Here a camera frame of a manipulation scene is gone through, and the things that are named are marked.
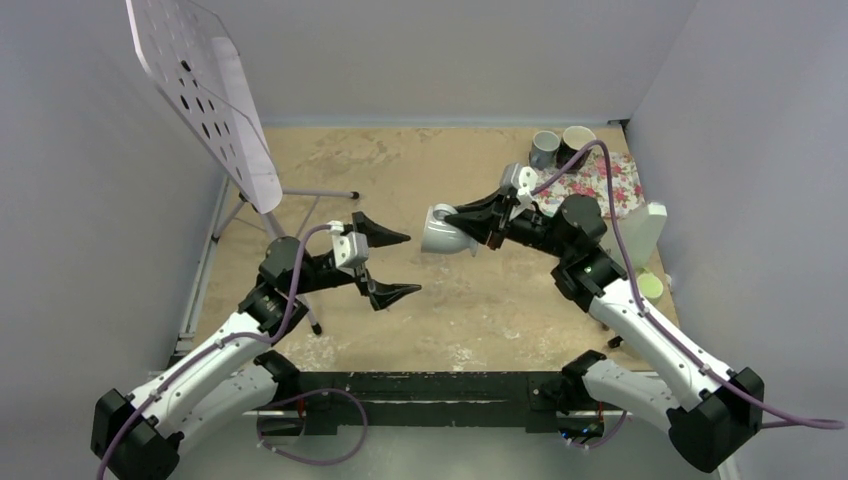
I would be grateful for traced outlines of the light grey mug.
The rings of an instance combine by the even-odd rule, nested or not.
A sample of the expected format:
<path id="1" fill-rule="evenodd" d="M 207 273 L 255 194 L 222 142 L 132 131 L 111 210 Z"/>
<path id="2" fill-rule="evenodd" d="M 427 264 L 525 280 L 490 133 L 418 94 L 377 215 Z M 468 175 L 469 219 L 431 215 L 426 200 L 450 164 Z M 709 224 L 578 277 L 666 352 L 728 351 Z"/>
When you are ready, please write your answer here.
<path id="1" fill-rule="evenodd" d="M 428 208 L 420 242 L 421 253 L 454 255 L 468 251 L 472 257 L 477 255 L 479 243 L 446 222 L 448 216 L 457 213 L 455 207 L 444 203 Z"/>

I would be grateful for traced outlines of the grey mug with lettering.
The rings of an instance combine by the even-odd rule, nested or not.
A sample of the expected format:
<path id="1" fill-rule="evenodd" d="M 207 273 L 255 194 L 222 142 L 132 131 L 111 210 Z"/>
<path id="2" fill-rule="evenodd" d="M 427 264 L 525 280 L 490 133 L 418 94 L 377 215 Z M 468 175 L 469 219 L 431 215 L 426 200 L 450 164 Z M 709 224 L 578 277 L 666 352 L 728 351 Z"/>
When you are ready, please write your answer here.
<path id="1" fill-rule="evenodd" d="M 550 130 L 537 131 L 533 135 L 528 154 L 529 166 L 537 170 L 554 166 L 560 144 L 561 138 L 556 132 Z"/>

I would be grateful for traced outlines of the black mug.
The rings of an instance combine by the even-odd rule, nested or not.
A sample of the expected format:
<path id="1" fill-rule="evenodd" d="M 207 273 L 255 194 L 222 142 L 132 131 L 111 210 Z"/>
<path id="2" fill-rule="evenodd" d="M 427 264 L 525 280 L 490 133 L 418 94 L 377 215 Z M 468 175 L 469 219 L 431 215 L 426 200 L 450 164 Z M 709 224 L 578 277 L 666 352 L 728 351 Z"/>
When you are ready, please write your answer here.
<path id="1" fill-rule="evenodd" d="M 587 143 L 596 139 L 595 133 L 585 126 L 570 126 L 560 135 L 560 145 L 556 156 L 556 167 L 562 168 Z"/>

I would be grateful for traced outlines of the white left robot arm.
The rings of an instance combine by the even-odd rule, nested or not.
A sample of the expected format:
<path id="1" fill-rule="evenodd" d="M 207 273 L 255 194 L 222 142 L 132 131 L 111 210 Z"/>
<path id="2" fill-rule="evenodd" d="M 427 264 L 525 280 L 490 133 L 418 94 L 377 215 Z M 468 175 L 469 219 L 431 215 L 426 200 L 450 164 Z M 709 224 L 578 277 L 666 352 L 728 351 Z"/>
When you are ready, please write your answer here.
<path id="1" fill-rule="evenodd" d="M 417 284 L 380 283 L 366 266 L 371 249 L 410 239 L 358 211 L 349 222 L 272 240 L 254 287 L 213 335 L 131 392 L 112 389 L 97 401 L 97 478 L 166 479 L 194 443 L 236 416 L 291 406 L 302 421 L 309 398 L 340 394 L 303 389 L 300 370 L 275 346 L 309 315 L 303 294 L 353 285 L 381 311 L 419 291 Z"/>

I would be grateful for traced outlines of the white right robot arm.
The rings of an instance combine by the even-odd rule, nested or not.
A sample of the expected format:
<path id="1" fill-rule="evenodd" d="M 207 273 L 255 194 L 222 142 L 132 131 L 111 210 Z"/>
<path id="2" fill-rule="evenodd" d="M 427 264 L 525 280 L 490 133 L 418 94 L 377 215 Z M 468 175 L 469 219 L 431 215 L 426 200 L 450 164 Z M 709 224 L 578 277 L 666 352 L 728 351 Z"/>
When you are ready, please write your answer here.
<path id="1" fill-rule="evenodd" d="M 522 209 L 506 191 L 450 208 L 445 222 L 492 250 L 505 240 L 557 258 L 559 292 L 614 330 L 654 369 L 651 380 L 598 352 L 567 365 L 564 399 L 576 407 L 611 403 L 667 433 L 692 467 L 715 471 L 762 427 L 765 384 L 751 368 L 735 370 L 696 345 L 648 306 L 625 269 L 601 247 L 607 231 L 598 202 L 569 195 L 547 216 Z"/>

